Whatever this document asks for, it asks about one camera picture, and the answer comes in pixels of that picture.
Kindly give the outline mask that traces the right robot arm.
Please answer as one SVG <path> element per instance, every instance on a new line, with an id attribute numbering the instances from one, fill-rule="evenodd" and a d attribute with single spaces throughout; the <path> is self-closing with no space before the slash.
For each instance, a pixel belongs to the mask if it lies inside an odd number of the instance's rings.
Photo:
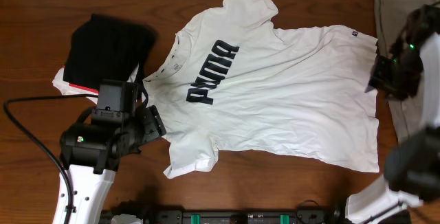
<path id="1" fill-rule="evenodd" d="M 387 56 L 378 56 L 368 91 L 389 100 L 420 100 L 407 134 L 392 149 L 384 171 L 329 214 L 330 223 L 410 223 L 409 208 L 439 199 L 439 3 L 412 11 Z"/>

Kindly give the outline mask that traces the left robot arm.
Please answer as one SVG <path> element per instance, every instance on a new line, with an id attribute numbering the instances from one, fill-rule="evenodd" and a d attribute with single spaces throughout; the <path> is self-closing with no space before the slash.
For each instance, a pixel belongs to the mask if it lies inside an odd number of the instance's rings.
<path id="1" fill-rule="evenodd" d="M 98 223 L 120 160 L 166 134 L 155 106 L 138 104 L 138 84 L 105 80 L 97 105 L 61 135 L 54 223 Z"/>

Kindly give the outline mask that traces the white printed t-shirt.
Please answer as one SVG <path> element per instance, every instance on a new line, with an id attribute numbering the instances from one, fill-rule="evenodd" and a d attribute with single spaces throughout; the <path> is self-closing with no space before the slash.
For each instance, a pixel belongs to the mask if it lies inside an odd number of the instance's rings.
<path id="1" fill-rule="evenodd" d="M 344 25 L 280 29 L 272 0 L 223 0 L 195 15 L 144 79 L 166 128 L 169 179 L 208 172 L 222 150 L 379 170 L 375 37 Z"/>

